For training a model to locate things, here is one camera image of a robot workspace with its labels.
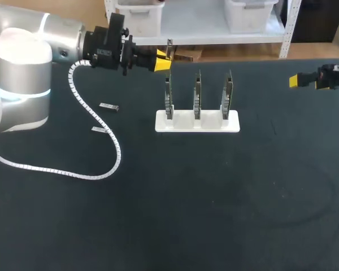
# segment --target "wooden floor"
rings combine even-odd
[[[107,26],[104,0],[0,0],[0,3],[57,14],[83,21],[87,29]],[[275,60],[280,44],[205,46],[202,62]],[[339,58],[339,30],[333,43],[294,43],[289,59]]]

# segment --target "black table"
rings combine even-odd
[[[339,90],[290,90],[289,77],[339,60],[174,65],[173,102],[220,105],[234,79],[238,134],[158,134],[164,76],[80,68],[75,82],[123,151],[102,182],[0,163],[0,270],[339,270]],[[54,65],[51,115],[41,128],[0,134],[20,163],[101,174],[109,137]],[[112,113],[99,102],[118,104]]]

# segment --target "white cable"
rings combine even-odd
[[[108,127],[108,125],[83,101],[83,99],[80,97],[78,91],[75,88],[74,81],[73,81],[73,74],[74,74],[75,69],[79,66],[90,66],[90,63],[87,60],[81,60],[81,61],[74,63],[70,67],[69,74],[68,74],[69,86],[70,86],[70,88],[73,92],[73,95],[78,100],[78,102],[95,118],[95,120],[97,120],[99,122],[99,124],[104,128],[106,133],[108,133],[109,136],[111,137],[111,139],[113,140],[113,143],[114,143],[114,146],[115,146],[116,152],[117,152],[117,160],[116,160],[113,168],[103,175],[88,176],[88,175],[82,175],[82,174],[72,173],[72,172],[68,172],[68,171],[61,171],[61,170],[58,170],[58,169],[42,168],[42,167],[34,167],[32,165],[18,164],[18,163],[8,161],[1,156],[0,156],[0,162],[3,162],[4,164],[7,164],[7,165],[15,167],[15,168],[27,169],[29,171],[43,171],[43,172],[55,173],[55,174],[70,176],[70,177],[79,178],[79,179],[83,179],[83,180],[101,180],[101,179],[104,179],[104,178],[111,176],[118,169],[119,164],[120,164],[120,159],[121,159],[121,152],[120,152],[120,146],[119,146],[118,140],[116,139],[114,133]]]

